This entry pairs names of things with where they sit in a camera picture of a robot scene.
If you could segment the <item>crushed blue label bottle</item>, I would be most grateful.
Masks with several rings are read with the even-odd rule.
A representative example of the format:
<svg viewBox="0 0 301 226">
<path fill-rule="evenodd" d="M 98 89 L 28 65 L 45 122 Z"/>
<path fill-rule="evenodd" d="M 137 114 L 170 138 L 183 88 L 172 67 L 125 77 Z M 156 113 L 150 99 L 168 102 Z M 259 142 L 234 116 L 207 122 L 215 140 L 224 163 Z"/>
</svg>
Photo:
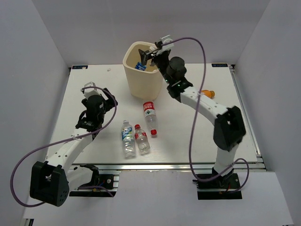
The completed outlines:
<svg viewBox="0 0 301 226">
<path fill-rule="evenodd" d="M 140 70 L 140 71 L 145 71 L 146 70 L 146 66 L 143 65 L 141 62 L 137 62 L 137 64 L 135 65 L 135 69 Z"/>
</svg>

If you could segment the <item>green white label bottle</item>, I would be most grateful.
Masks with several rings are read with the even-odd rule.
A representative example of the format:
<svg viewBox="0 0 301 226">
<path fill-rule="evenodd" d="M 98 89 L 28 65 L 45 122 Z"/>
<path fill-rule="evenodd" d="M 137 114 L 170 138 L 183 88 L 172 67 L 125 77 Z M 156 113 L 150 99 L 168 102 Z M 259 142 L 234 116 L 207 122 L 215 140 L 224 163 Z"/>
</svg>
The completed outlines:
<svg viewBox="0 0 301 226">
<path fill-rule="evenodd" d="M 134 130 L 133 127 L 129 124 L 128 120 L 123 121 L 123 125 L 121 127 L 121 135 L 125 158 L 134 158 L 136 156 Z"/>
</svg>

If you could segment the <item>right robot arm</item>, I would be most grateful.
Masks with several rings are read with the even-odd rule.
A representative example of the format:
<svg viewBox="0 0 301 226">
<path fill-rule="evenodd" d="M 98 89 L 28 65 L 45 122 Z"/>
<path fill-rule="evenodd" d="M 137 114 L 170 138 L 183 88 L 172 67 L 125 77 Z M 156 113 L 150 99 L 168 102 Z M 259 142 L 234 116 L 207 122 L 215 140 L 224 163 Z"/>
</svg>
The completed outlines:
<svg viewBox="0 0 301 226">
<path fill-rule="evenodd" d="M 202 94 L 192 83 L 187 81 L 185 62 L 180 57 L 169 58 L 170 52 L 154 50 L 138 50 L 142 65 L 151 61 L 168 84 L 167 91 L 171 98 L 195 110 L 195 117 L 203 115 L 214 127 L 213 140 L 217 146 L 217 156 L 209 178 L 195 179 L 206 183 L 213 181 L 216 187 L 222 188 L 229 183 L 229 175 L 233 172 L 234 159 L 239 144 L 246 134 L 241 110 L 234 106 L 225 107 Z"/>
</svg>

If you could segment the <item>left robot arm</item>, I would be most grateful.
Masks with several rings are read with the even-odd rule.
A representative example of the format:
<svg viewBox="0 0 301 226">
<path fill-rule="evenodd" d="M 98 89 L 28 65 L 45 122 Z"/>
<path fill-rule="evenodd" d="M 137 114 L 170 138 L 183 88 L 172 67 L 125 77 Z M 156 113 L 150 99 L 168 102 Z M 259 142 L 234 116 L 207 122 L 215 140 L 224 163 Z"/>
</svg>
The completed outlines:
<svg viewBox="0 0 301 226">
<path fill-rule="evenodd" d="M 92 164 L 82 164 L 70 169 L 80 153 L 92 143 L 106 126 L 105 114 L 117 108 L 114 95 L 107 88 L 95 85 L 81 89 L 85 110 L 79 116 L 73 134 L 44 162 L 37 161 L 31 172 L 30 197 L 43 203 L 61 206 L 69 192 L 75 189 L 96 189 L 101 184 L 98 168 Z"/>
</svg>

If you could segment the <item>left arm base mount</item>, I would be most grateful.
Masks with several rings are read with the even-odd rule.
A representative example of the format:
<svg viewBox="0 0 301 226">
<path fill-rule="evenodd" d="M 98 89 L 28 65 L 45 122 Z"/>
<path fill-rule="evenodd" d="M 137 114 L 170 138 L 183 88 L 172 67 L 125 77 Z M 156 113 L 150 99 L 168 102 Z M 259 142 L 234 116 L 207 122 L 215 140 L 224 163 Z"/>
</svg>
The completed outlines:
<svg viewBox="0 0 301 226">
<path fill-rule="evenodd" d="M 91 164 L 68 171 L 70 197 L 114 197 L 119 185 L 119 173 L 102 170 Z"/>
</svg>

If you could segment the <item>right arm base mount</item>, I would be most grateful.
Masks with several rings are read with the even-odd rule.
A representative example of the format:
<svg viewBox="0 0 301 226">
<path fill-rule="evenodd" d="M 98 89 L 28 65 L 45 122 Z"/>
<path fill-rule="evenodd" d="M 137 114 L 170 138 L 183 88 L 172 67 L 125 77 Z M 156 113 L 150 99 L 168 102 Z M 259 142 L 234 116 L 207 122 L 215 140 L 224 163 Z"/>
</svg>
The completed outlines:
<svg viewBox="0 0 301 226">
<path fill-rule="evenodd" d="M 198 200 L 241 200 L 240 181 L 237 173 L 226 178 L 217 178 L 209 182 L 192 180 L 197 186 Z"/>
</svg>

